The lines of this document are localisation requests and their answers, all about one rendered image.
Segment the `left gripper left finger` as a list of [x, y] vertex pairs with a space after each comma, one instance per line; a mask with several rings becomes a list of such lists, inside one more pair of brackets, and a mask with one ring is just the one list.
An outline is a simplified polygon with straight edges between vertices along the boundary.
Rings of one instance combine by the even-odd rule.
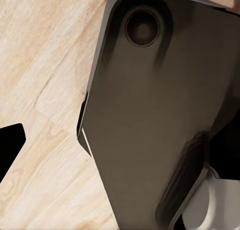
[[0, 183], [26, 142], [21, 123], [0, 128]]

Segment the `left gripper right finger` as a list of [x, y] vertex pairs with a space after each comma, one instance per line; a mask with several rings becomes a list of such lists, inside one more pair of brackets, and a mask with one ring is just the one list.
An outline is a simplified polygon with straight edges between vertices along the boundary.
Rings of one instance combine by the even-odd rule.
[[240, 125], [235, 123], [229, 123], [227, 125], [224, 141], [235, 155], [240, 163]]

